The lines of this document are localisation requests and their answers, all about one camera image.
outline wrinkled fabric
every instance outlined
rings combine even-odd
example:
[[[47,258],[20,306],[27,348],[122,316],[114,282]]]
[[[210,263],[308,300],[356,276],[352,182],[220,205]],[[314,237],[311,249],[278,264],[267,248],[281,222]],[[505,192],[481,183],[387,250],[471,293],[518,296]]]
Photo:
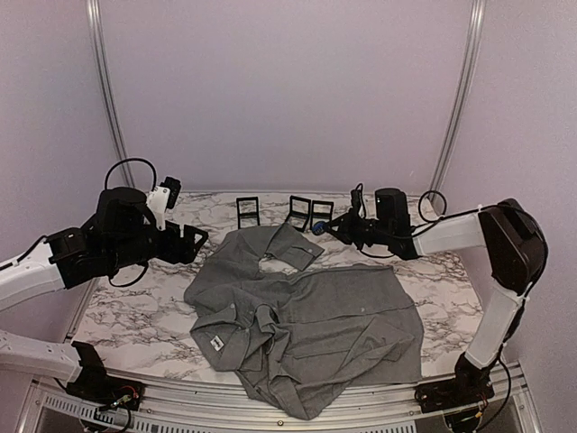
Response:
[[[421,379],[423,325],[393,269],[302,272],[323,251],[288,224],[237,230],[184,295],[211,366],[299,419],[316,417],[349,385]],[[301,272],[260,272],[264,257]]]

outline marble surface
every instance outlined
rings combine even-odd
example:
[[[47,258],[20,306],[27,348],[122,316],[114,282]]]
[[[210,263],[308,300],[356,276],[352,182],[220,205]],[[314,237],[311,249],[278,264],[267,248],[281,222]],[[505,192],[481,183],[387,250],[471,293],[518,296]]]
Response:
[[[226,233],[236,229],[235,199],[253,195],[258,195],[261,203],[262,225],[284,221],[289,211],[289,193],[181,194],[176,207],[169,213],[169,220],[209,232],[209,239],[196,260],[189,265],[152,260],[145,277],[126,289],[113,288],[102,280],[88,304],[75,339],[94,345],[108,368],[171,379],[239,383],[234,373],[213,371],[200,353],[188,333],[197,315],[183,301],[183,293],[205,258],[222,242]],[[341,215],[350,206],[348,194],[300,195],[334,201],[334,216]],[[373,216],[372,196],[365,197],[369,216]],[[426,217],[435,217],[430,204],[426,203],[424,208]],[[409,199],[409,210],[412,223],[420,222],[416,199]],[[361,255],[354,247],[343,245],[330,235],[306,233],[306,237],[325,248],[310,270],[355,263],[392,264],[423,319],[423,375],[453,370],[457,357],[472,340],[482,315],[479,300],[456,254],[440,253],[408,262],[396,257],[376,260]],[[373,246],[366,251],[380,255],[388,253],[384,246]],[[261,268],[264,271],[296,271],[276,260],[263,261]],[[140,270],[122,270],[114,283],[129,282]]]

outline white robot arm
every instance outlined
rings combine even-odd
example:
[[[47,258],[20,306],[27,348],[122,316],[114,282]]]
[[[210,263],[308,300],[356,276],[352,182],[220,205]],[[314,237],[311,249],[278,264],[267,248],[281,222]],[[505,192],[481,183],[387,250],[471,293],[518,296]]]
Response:
[[[318,223],[313,232],[327,232],[359,250],[384,244],[403,260],[472,247],[486,249],[493,291],[477,333],[455,366],[455,378],[418,385],[416,399],[423,412],[431,412],[475,403],[481,396],[493,397],[490,370],[517,329],[527,295],[545,268],[548,248],[538,223],[510,198],[412,227],[402,191],[375,192],[377,219],[359,215],[362,190],[354,189],[351,194],[349,211]]]
[[[43,236],[24,254],[0,263],[0,311],[93,278],[112,279],[132,264],[141,265],[145,272],[152,258],[191,263],[208,233],[165,220],[179,191],[180,182],[173,178],[166,178],[148,195],[138,189],[106,188],[96,213],[82,227]],[[126,385],[142,389],[138,382],[108,376],[89,344],[47,343],[2,330],[0,368],[54,377],[67,384],[68,393],[104,405],[118,401],[122,397],[118,392]],[[138,404],[132,399],[130,409]]]

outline lavender wall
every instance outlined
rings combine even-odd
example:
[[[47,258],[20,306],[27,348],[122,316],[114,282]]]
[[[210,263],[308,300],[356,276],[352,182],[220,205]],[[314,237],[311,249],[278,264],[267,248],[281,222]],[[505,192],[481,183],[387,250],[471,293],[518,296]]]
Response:
[[[429,184],[472,3],[102,2],[128,152],[185,189]],[[148,173],[139,185],[148,186]]]
[[[0,5],[0,261],[94,211],[114,162],[85,2]],[[82,288],[0,314],[0,328],[61,341]],[[0,431],[14,431],[30,377],[0,372]]]
[[[489,1],[472,92],[443,191],[452,210],[515,197],[551,256],[508,349],[546,432],[577,421],[577,3]],[[463,255],[483,300],[487,261]]]

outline black cable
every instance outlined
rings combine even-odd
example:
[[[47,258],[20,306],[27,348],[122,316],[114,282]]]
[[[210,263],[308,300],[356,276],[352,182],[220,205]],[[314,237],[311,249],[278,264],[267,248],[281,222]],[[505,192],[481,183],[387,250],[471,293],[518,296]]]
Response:
[[[110,170],[107,172],[106,177],[105,177],[105,189],[108,189],[108,179],[110,178],[110,175],[112,174],[112,172],[114,171],[114,169],[116,167],[119,167],[121,165],[124,165],[128,162],[143,162],[146,165],[148,165],[151,170],[152,170],[152,189],[153,190],[156,187],[156,181],[157,181],[157,177],[156,177],[156,168],[154,167],[154,165],[152,165],[152,162],[145,160],[144,158],[126,158],[125,160],[119,161],[117,162],[115,165],[113,165]]]
[[[133,420],[133,413],[130,411],[130,409],[128,409],[126,406],[124,406],[124,408],[126,409],[126,411],[128,412],[128,420],[126,421],[126,425],[123,427],[122,430],[118,430],[116,433],[124,433],[125,431],[128,430],[128,428],[130,427],[130,423]]]
[[[30,253],[34,250],[34,248],[36,248],[36,247],[38,246],[38,244],[39,244],[40,242],[42,242],[44,239],[46,239],[46,235],[42,235],[42,236],[40,236],[38,239],[36,239],[36,241],[34,241],[34,244],[32,244],[32,245],[30,246],[30,248],[28,248],[24,254],[22,254],[20,257],[18,257],[18,258],[16,259],[16,261],[17,261],[18,263],[20,263],[22,260],[24,260],[26,257],[28,257],[28,255],[30,255]],[[0,267],[0,271],[3,271],[4,269],[8,269],[10,266],[13,266],[12,262],[3,264],[3,265]]]
[[[369,253],[365,253],[363,250],[359,250],[359,253],[361,253],[362,255],[366,255],[367,257],[370,257],[372,259],[390,259],[391,257],[394,257],[395,254],[391,254],[391,255],[374,255],[374,254],[369,254]]]
[[[105,433],[108,430],[108,427],[104,427],[104,428],[99,428],[100,426],[96,427],[95,424],[92,424],[91,426],[87,426],[84,421],[80,418],[78,418],[78,421],[80,421],[80,425],[82,426],[82,428],[84,429],[84,431],[90,432],[90,433]]]
[[[417,236],[428,232],[433,227],[435,227],[437,224],[439,224],[441,221],[446,221],[447,219],[462,217],[463,215],[475,214],[477,212],[480,212],[480,210],[479,209],[470,209],[470,210],[465,210],[463,212],[459,212],[457,214],[452,214],[452,215],[448,215],[448,216],[440,216],[438,219],[436,219],[436,221],[434,221],[432,223],[424,223],[420,226],[415,227],[415,228],[420,228],[422,226],[426,226],[427,224],[429,224],[429,226],[425,227],[423,230],[421,230],[418,233],[413,233],[410,236],[387,235],[387,237],[390,237],[391,239],[398,239],[399,241],[411,241],[411,240],[415,239]]]
[[[54,380],[56,381],[56,383],[60,388],[62,388],[64,391],[66,390],[66,386],[64,386],[59,379],[54,378]]]
[[[508,380],[507,395],[505,396],[505,400],[503,401],[503,403],[501,404],[499,409],[493,414],[492,417],[489,418],[489,420],[486,423],[484,423],[482,426],[477,428],[477,431],[484,430],[491,422],[493,422],[495,420],[495,418],[497,418],[499,416],[499,414],[505,409],[505,406],[507,406],[508,399],[511,396],[511,388],[513,387],[513,383],[511,381],[511,373],[509,372],[505,363],[503,363],[503,360],[501,359],[500,355],[499,355],[498,359],[499,359],[499,364],[502,365],[503,369],[505,370],[505,374],[507,375],[507,380]]]
[[[134,284],[136,284],[138,281],[140,281],[140,280],[144,277],[144,274],[145,274],[147,271],[148,271],[148,262],[146,262],[146,263],[142,266],[142,272],[141,272],[141,274],[140,274],[138,277],[136,277],[134,280],[132,280],[132,281],[130,281],[130,282],[127,282],[126,284],[118,284],[118,285],[116,285],[116,284],[114,284],[114,283],[112,282],[112,279],[111,279],[110,277],[108,277],[108,283],[109,283],[112,287],[116,287],[116,288],[118,288],[118,289],[126,289],[127,287],[131,287],[131,286],[133,286]]]
[[[437,196],[439,196],[443,200],[443,211],[441,212],[440,217],[442,217],[445,214],[445,212],[447,211],[447,199],[440,191],[437,191],[436,189],[430,189],[428,191],[425,191],[423,194],[421,194],[421,197],[418,200],[417,210],[418,210],[418,215],[426,223],[434,223],[435,221],[438,220],[438,218],[436,220],[427,219],[425,217],[425,215],[423,214],[423,210],[421,209],[421,207],[423,206],[423,201],[425,200],[425,198],[427,196],[429,196],[431,194],[433,194],[433,195],[436,194]]]

